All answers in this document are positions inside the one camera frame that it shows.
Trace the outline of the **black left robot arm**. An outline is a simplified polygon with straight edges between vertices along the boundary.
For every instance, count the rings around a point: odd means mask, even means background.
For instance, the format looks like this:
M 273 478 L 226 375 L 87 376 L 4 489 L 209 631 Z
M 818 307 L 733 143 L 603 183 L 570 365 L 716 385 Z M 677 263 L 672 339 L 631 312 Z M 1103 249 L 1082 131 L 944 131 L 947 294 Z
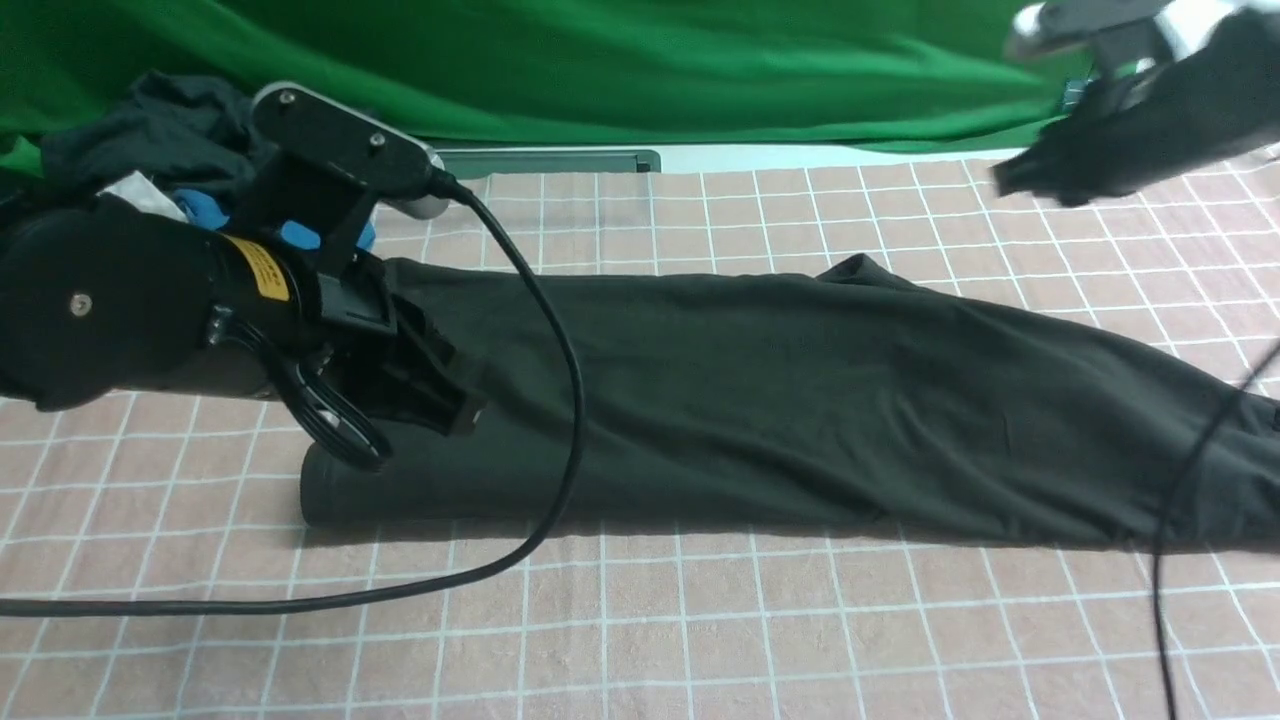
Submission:
M 283 404 L 333 457 L 372 471 L 381 421 L 442 436 L 484 409 L 466 361 L 358 245 L 372 201 L 316 249 L 100 196 L 3 231 L 3 397 L 59 413 L 113 391 Z

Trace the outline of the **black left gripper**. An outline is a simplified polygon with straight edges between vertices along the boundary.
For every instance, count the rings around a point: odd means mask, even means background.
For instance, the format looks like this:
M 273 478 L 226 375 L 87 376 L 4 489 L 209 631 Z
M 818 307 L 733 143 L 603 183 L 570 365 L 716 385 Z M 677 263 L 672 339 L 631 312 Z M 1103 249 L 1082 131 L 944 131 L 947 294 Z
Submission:
M 282 404 L 332 457 L 376 471 L 381 424 L 471 434 L 486 406 L 474 364 L 358 252 L 339 275 L 291 249 L 230 245 L 209 273 L 207 395 Z

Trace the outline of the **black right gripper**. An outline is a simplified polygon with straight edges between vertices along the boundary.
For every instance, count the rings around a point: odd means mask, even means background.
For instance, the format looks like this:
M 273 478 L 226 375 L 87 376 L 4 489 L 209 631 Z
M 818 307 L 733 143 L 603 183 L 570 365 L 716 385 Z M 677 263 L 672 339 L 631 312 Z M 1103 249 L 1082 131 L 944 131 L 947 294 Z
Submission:
M 1180 61 L 1114 78 L 1092 67 L 1080 104 L 995 165 L 996 193 L 1079 208 L 1275 145 L 1277 64 L 1277 8 L 1245 5 Z

